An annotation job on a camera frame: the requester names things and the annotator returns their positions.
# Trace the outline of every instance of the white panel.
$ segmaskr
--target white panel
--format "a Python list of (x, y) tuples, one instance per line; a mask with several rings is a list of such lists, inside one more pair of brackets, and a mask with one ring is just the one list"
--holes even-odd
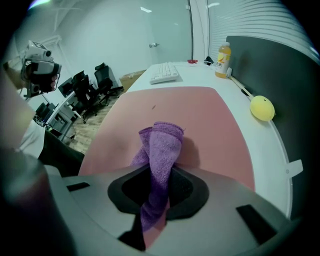
[(208, 11), (214, 61), (227, 36), (247, 36), (282, 43), (320, 63), (305, 30), (279, 0), (208, 0)]

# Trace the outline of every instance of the pink mat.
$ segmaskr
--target pink mat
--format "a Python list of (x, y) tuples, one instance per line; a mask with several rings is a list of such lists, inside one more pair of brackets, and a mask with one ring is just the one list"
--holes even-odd
[(129, 166), (142, 146), (138, 131), (157, 121), (184, 129), (178, 163), (231, 177), (255, 189), (249, 151), (233, 115), (216, 90), (198, 86), (123, 94), (103, 120), (79, 175)]

